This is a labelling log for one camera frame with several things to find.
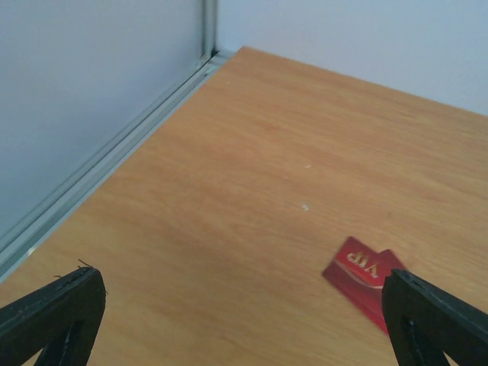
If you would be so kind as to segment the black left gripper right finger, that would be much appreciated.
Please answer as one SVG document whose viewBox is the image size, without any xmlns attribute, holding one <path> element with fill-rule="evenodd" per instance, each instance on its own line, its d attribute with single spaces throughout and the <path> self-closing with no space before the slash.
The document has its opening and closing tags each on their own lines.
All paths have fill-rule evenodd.
<svg viewBox="0 0 488 366">
<path fill-rule="evenodd" d="M 410 271 L 386 277 L 382 311 L 399 365 L 487 364 L 487 314 Z"/>
</svg>

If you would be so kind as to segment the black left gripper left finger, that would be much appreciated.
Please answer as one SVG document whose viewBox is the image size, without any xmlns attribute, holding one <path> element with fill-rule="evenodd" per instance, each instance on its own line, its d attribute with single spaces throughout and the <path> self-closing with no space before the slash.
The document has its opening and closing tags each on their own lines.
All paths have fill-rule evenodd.
<svg viewBox="0 0 488 366">
<path fill-rule="evenodd" d="M 86 365 L 105 310 L 101 272 L 80 267 L 1 308 L 1 364 Z"/>
</svg>

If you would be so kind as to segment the red credit card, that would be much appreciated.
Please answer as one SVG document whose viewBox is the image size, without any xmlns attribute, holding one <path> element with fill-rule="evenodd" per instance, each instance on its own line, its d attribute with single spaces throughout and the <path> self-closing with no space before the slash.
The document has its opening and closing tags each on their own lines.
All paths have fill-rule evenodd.
<svg viewBox="0 0 488 366">
<path fill-rule="evenodd" d="M 392 270 L 405 267 L 392 250 L 376 252 L 350 236 L 323 270 L 322 276 L 378 328 L 388 333 L 382 311 L 384 282 Z"/>
</svg>

